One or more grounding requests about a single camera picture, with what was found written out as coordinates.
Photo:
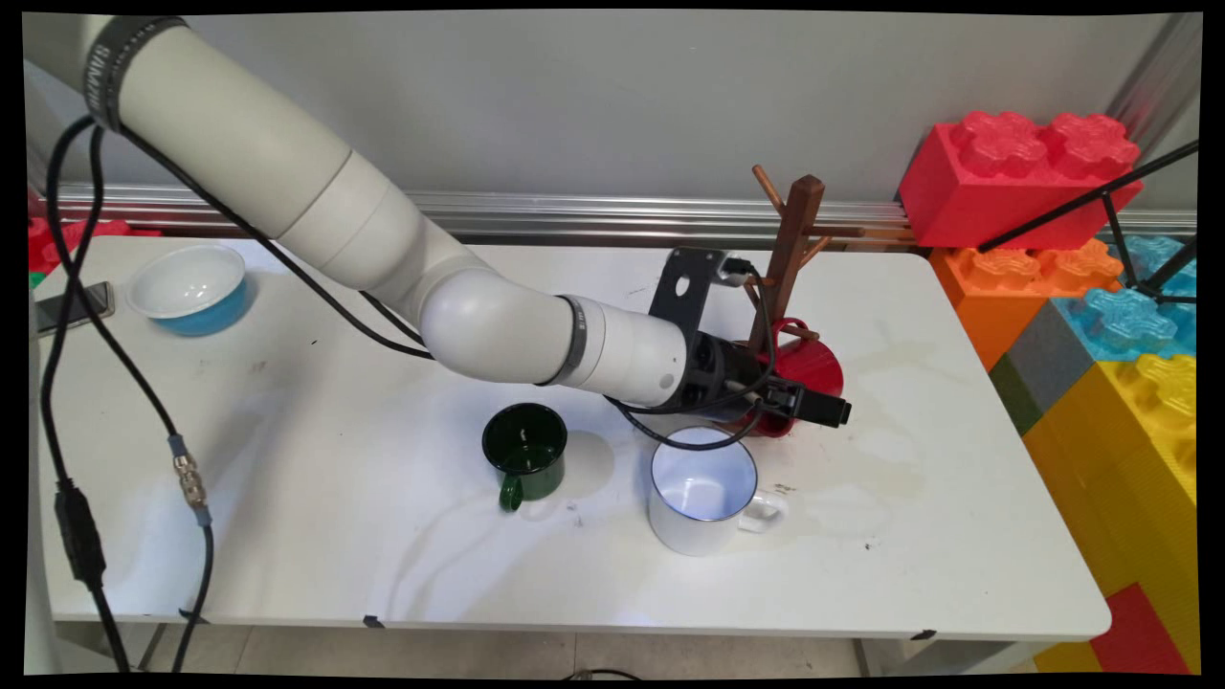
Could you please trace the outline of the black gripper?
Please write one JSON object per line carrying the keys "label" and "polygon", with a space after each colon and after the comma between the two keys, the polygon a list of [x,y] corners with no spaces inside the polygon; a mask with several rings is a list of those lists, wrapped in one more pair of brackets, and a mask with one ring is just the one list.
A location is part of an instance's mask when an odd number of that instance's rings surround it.
{"label": "black gripper", "polygon": [[[697,417],[748,417],[761,387],[748,391],[762,378],[771,376],[771,356],[746,345],[735,345],[701,331],[693,333],[681,383],[682,413]],[[838,428],[849,422],[853,403],[800,381],[769,379],[762,389],[764,416],[771,424],[790,427],[793,422]]]}

